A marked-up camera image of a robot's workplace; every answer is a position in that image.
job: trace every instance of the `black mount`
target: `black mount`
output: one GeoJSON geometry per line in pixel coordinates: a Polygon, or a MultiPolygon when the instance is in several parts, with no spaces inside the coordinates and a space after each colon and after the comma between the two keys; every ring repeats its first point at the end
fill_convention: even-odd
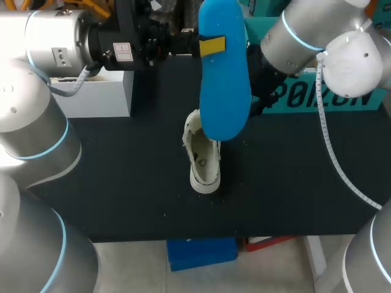
{"type": "Polygon", "coordinates": [[[107,70],[144,70],[171,52],[199,56],[198,32],[171,35],[168,23],[150,18],[149,0],[115,0],[115,13],[91,27],[89,48],[94,61],[107,70]],[[133,60],[117,60],[114,43],[129,43],[133,60]]]}
{"type": "Polygon", "coordinates": [[[263,56],[260,45],[247,47],[247,66],[249,69],[251,94],[259,98],[251,105],[250,117],[261,115],[263,109],[278,102],[276,89],[288,77],[276,70],[263,56]]]}

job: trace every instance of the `white box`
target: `white box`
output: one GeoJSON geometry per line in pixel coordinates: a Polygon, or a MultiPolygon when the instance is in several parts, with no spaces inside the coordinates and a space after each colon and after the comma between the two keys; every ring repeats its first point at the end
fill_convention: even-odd
{"type": "MultiPolygon", "coordinates": [[[[75,96],[54,97],[68,118],[129,117],[133,78],[133,71],[106,71],[102,68],[97,76],[82,85],[75,96]]],[[[53,79],[52,86],[71,90],[75,82],[66,80],[75,78],[53,79]]]]}

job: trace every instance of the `floor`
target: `floor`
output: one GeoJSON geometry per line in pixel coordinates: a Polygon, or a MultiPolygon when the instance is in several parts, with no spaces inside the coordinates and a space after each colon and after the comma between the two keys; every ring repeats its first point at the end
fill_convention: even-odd
{"type": "Polygon", "coordinates": [[[95,244],[102,263],[100,293],[313,293],[301,238],[236,261],[171,272],[165,241],[95,244]]]}

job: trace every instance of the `white cable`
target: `white cable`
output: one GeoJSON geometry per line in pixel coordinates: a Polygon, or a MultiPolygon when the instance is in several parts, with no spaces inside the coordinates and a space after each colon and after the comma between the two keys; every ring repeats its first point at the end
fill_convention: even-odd
{"type": "Polygon", "coordinates": [[[329,130],[327,129],[326,116],[324,114],[324,107],[323,107],[323,97],[322,97],[323,60],[322,60],[322,58],[318,58],[318,61],[319,61],[318,68],[316,69],[316,100],[318,102],[318,112],[319,112],[320,123],[322,126],[323,138],[324,138],[324,142],[326,144],[327,150],[329,152],[331,161],[334,164],[334,167],[337,170],[338,174],[341,176],[341,179],[343,180],[343,182],[345,182],[346,185],[356,195],[358,195],[363,201],[370,204],[375,209],[381,209],[382,206],[380,204],[375,203],[373,200],[371,200],[365,194],[363,194],[361,191],[359,191],[356,186],[353,185],[353,183],[349,180],[349,178],[343,172],[340,164],[338,163],[337,158],[335,157],[335,153],[334,153],[334,150],[332,149],[332,145],[331,145],[330,138],[329,138],[329,130]]]}
{"type": "Polygon", "coordinates": [[[80,75],[75,83],[75,86],[69,92],[59,90],[59,89],[52,87],[52,86],[49,86],[49,89],[52,93],[55,93],[56,95],[59,95],[59,96],[66,96],[66,97],[74,96],[75,94],[77,94],[77,92],[79,91],[79,89],[83,85],[84,81],[87,80],[89,75],[90,75],[90,71],[87,70],[87,66],[85,66],[84,69],[82,70],[82,72],[80,73],[80,75]]]}

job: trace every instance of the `black work surface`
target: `black work surface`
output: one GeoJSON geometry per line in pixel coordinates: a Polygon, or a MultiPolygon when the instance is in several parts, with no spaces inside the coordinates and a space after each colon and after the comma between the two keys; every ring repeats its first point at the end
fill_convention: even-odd
{"type": "MultiPolygon", "coordinates": [[[[316,113],[252,118],[222,144],[218,193],[194,192],[181,137],[199,88],[191,58],[169,59],[156,83],[136,74],[133,117],[71,119],[83,146],[79,165],[32,191],[95,242],[351,234],[376,212],[338,177],[316,113]]],[[[384,204],[390,118],[382,109],[326,117],[342,168],[384,204]]]]}

